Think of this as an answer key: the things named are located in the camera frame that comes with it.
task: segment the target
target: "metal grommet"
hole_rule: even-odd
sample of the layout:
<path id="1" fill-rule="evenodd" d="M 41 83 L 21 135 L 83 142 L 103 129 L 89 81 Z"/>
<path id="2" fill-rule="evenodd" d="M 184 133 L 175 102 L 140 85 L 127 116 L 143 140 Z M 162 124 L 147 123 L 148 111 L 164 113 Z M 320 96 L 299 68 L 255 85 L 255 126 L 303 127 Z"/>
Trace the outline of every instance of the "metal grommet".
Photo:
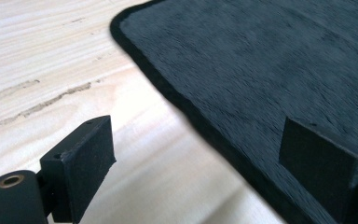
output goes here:
<path id="1" fill-rule="evenodd" d="M 0 189 L 8 189 L 22 182 L 24 175 L 10 175 L 0 181 Z"/>

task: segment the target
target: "textured mat surface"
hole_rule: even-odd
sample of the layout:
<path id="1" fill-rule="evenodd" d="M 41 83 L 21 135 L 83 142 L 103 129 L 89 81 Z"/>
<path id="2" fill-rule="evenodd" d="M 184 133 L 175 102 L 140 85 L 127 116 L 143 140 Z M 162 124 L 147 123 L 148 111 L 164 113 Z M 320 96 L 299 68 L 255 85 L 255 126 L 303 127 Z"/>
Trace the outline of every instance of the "textured mat surface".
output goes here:
<path id="1" fill-rule="evenodd" d="M 334 223 L 278 158 L 286 116 L 358 146 L 358 1 L 153 1 L 111 32 L 286 220 Z"/>

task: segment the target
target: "black rubber mat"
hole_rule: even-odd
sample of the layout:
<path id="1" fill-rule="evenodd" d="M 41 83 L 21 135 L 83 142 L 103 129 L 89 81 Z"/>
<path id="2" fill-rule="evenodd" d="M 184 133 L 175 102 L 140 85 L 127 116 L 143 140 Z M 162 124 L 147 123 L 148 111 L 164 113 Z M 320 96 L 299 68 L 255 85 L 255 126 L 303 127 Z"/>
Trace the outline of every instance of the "black rubber mat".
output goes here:
<path id="1" fill-rule="evenodd" d="M 286 116 L 358 146 L 358 1 L 152 1 L 111 33 L 283 218 L 335 222 L 278 158 Z"/>

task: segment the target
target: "wooden surface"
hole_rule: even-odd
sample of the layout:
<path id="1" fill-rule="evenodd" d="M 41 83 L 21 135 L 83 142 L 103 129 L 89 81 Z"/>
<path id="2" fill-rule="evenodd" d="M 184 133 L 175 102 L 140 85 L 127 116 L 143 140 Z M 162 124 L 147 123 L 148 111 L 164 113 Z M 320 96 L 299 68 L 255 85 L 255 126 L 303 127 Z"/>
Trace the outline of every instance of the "wooden surface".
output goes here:
<path id="1" fill-rule="evenodd" d="M 82 223 L 282 223 L 112 40 L 143 2 L 0 1 L 0 175 L 111 115 L 117 163 Z"/>

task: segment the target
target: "hole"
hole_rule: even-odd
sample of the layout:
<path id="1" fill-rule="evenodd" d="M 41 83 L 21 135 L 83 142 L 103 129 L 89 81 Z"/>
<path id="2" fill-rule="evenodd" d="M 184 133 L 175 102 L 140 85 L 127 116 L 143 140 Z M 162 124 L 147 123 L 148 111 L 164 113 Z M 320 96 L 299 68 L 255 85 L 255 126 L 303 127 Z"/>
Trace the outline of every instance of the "hole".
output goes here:
<path id="1" fill-rule="evenodd" d="M 4 184 L 5 184 L 5 185 L 11 185 L 11 184 L 13 184 L 13 183 L 16 183 L 17 181 L 19 181 L 19 177 L 18 177 L 18 176 L 12 176 L 11 178 L 6 179 L 6 180 L 4 181 Z"/>
<path id="2" fill-rule="evenodd" d="M 1 189 L 8 189 L 21 183 L 24 175 L 11 175 L 0 181 Z"/>

